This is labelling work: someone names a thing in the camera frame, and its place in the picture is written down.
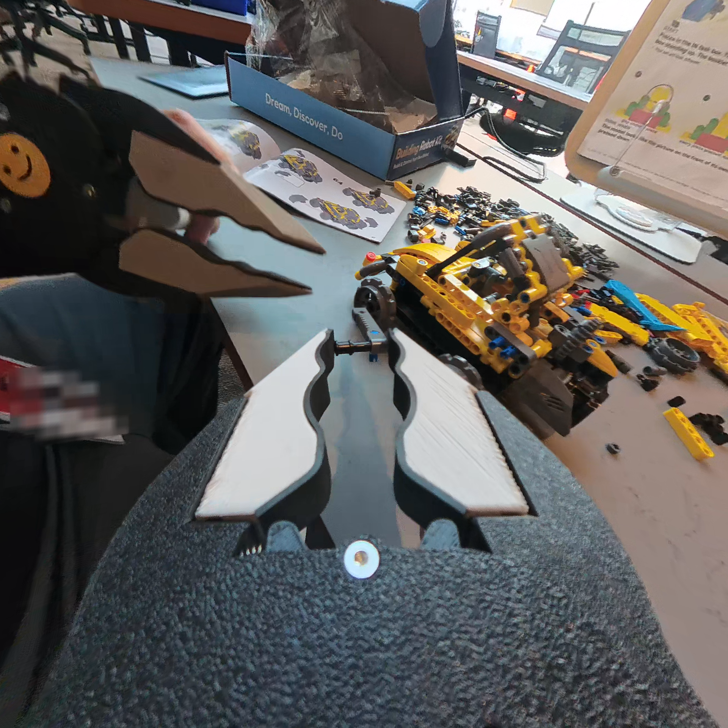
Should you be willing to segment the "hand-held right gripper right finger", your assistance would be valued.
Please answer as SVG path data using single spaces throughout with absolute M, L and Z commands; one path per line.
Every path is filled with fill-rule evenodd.
M 393 486 L 411 519 L 522 516 L 529 503 L 470 384 L 405 332 L 391 330 L 388 360 L 395 436 Z

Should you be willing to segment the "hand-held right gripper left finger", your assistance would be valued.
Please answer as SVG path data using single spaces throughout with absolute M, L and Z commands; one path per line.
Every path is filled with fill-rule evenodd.
M 320 418 L 334 357 L 333 331 L 322 330 L 251 388 L 195 520 L 309 523 L 320 514 L 331 493 Z

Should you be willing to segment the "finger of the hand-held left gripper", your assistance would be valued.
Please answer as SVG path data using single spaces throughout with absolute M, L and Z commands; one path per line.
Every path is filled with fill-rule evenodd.
M 150 196 L 190 213 L 223 216 L 301 250 L 325 254 L 309 231 L 231 165 L 132 131 L 130 164 Z
M 119 268 L 129 274 L 208 298 L 308 296 L 312 288 L 170 232 L 141 229 L 119 247 Z

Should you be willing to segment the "black axle pin piece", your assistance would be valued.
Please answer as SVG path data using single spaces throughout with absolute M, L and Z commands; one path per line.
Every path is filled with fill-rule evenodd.
M 352 356 L 366 354 L 369 362 L 377 362 L 380 355 L 387 353 L 387 341 L 336 341 L 334 343 L 335 356 Z

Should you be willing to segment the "grey desk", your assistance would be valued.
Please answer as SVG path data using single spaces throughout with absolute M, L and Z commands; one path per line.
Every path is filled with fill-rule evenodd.
M 354 271 L 375 246 L 305 219 L 324 256 L 296 250 L 227 220 L 212 240 L 220 256 L 275 271 L 311 286 L 302 298 L 219 299 L 214 305 L 240 375 L 256 383 L 315 333 L 332 328 L 355 339 Z M 414 547 L 416 524 L 392 493 L 393 438 L 401 422 L 386 359 L 340 359 L 329 380 L 332 404 L 323 428 L 333 474 L 323 520 L 338 545 L 365 533 L 390 547 Z M 610 397 L 568 438 L 549 449 L 583 485 L 630 555 L 684 675 L 720 726 L 726 726 L 726 446 L 696 461 L 662 412 L 682 396 L 689 414 L 726 416 L 726 387 L 700 369 L 645 393 L 618 377 Z M 606 452 L 617 443 L 620 454 Z

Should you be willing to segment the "person's left hand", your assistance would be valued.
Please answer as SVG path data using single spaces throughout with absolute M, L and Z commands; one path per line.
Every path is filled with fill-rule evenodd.
M 180 109 L 167 109 L 163 110 L 162 113 L 197 141 L 199 145 L 205 148 L 219 162 L 228 165 L 232 164 L 232 159 L 227 151 L 218 144 L 214 137 L 208 134 L 191 114 Z M 217 232 L 219 227 L 220 221 L 218 218 L 199 213 L 191 213 L 190 222 L 185 230 L 185 237 L 188 241 L 206 245 L 210 236 Z

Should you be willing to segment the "black chair base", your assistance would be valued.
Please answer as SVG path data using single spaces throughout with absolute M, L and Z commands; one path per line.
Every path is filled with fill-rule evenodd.
M 91 56 L 89 37 L 85 27 L 75 27 L 63 19 L 63 12 L 71 8 L 67 2 L 2 1 L 1 2 L 1 59 L 9 68 L 16 66 L 13 54 L 19 56 L 24 72 L 38 66 L 37 58 L 64 67 L 72 74 L 91 79 L 90 70 L 74 62 L 68 55 L 41 42 L 41 35 L 52 35 L 58 30 L 78 41 L 86 57 Z

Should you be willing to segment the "blue flat booklet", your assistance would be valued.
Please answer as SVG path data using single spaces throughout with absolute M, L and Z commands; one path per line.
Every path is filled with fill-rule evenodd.
M 189 99 L 207 99 L 229 95 L 225 66 L 182 68 L 169 72 L 146 74 L 139 79 Z

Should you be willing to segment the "person's clothed body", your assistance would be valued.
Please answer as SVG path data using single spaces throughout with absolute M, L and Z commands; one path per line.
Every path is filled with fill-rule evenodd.
M 95 385 L 128 427 L 121 443 L 2 430 L 2 726 L 41 693 L 129 511 L 214 418 L 222 352 L 195 297 L 167 304 L 74 277 L 2 290 L 2 355 Z

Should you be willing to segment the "blue cardboard kit box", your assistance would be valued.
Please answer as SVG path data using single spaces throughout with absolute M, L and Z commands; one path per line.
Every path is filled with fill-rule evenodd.
M 264 76 L 248 54 L 226 53 L 231 101 L 382 180 L 409 177 L 444 160 L 471 165 L 456 151 L 464 123 L 451 2 L 341 1 L 354 27 L 406 90 L 431 101 L 438 119 L 418 130 L 383 131 Z

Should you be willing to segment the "white instruction booklet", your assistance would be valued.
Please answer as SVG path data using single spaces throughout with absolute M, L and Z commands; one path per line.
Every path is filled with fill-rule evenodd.
M 282 204 L 325 225 L 380 243 L 405 201 L 351 179 L 312 152 L 281 151 L 259 126 L 236 119 L 199 124 L 230 155 L 244 179 Z

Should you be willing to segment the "yellow toy brick vehicle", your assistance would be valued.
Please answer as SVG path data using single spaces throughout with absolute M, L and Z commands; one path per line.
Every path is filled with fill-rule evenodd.
M 540 430 L 568 435 L 618 376 L 602 324 L 577 311 L 586 275 L 539 215 L 487 224 L 455 248 L 412 243 L 369 254 L 355 305 L 400 326 L 436 356 L 460 359 L 486 391 Z

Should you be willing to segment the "clear plastic bag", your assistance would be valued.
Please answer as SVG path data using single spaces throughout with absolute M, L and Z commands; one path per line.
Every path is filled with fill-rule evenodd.
M 247 64 L 386 132 L 435 122 L 435 105 L 395 79 L 353 20 L 349 2 L 256 2 Z

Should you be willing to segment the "yellow toy beam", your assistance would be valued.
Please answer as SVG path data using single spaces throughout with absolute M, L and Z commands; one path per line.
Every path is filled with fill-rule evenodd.
M 712 448 L 680 409 L 670 407 L 662 413 L 662 416 L 694 460 L 714 458 Z

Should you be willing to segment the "blue toy panel piece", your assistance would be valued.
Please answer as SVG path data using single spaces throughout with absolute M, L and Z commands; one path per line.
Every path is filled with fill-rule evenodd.
M 687 321 L 657 299 L 637 294 L 624 283 L 609 279 L 604 289 L 639 316 L 639 324 L 651 332 L 687 332 Z

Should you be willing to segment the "black toy tyre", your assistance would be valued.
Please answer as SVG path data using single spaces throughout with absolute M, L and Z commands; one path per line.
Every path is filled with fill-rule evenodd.
M 653 338 L 644 349 L 659 367 L 676 375 L 692 373 L 701 363 L 700 354 L 696 350 L 672 337 Z

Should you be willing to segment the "pile of toy building pieces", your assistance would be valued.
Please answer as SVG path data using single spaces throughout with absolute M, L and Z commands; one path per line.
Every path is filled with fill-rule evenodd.
M 688 323 L 688 331 L 665 333 L 643 328 L 638 314 L 604 289 L 609 279 L 628 285 L 623 277 L 624 267 L 614 257 L 615 249 L 599 245 L 592 233 L 587 239 L 579 237 L 547 212 L 523 208 L 514 199 L 493 199 L 489 193 L 474 187 L 458 188 L 455 195 L 442 195 L 436 188 L 417 185 L 415 192 L 414 208 L 408 217 L 415 229 L 408 235 L 412 242 L 442 243 L 444 237 L 430 234 L 430 226 L 449 226 L 460 238 L 453 247 L 461 250 L 477 234 L 492 226 L 522 218 L 538 218 L 560 255 L 568 259 L 573 268 L 582 269 L 569 288 L 574 299 L 572 306 L 583 316 L 595 317 L 601 323 L 600 337 L 614 343 L 620 336 L 622 341 L 642 348 L 653 338 L 678 339 L 696 350 L 701 364 L 726 382 L 726 323 L 707 311 L 702 303 L 668 306 L 650 296 L 682 316 Z

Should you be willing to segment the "black toy connector cluster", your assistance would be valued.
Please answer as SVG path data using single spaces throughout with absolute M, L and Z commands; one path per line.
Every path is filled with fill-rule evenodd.
M 716 445 L 727 444 L 727 432 L 724 428 L 725 419 L 718 414 L 696 413 L 689 417 L 691 424 L 702 430 Z

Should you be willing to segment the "white screen stand base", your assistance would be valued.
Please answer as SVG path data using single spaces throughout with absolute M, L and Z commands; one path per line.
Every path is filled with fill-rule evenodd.
M 665 213 L 587 185 L 561 196 L 560 201 L 593 223 L 622 234 L 676 262 L 694 264 L 700 256 L 702 230 Z

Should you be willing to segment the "instruction sheet on wooden stand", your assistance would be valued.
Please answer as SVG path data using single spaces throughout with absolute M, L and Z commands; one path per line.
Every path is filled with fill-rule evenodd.
M 726 5 L 651 2 L 565 151 L 578 179 L 724 240 Z

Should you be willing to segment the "wooden table with black frame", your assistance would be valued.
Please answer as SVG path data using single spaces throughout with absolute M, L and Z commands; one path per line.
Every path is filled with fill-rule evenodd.
M 479 77 L 496 79 L 498 82 L 546 97 L 579 111 L 584 111 L 593 97 L 591 94 L 556 83 L 549 78 L 510 66 L 496 59 L 457 51 L 457 60 L 462 69 L 468 68 Z

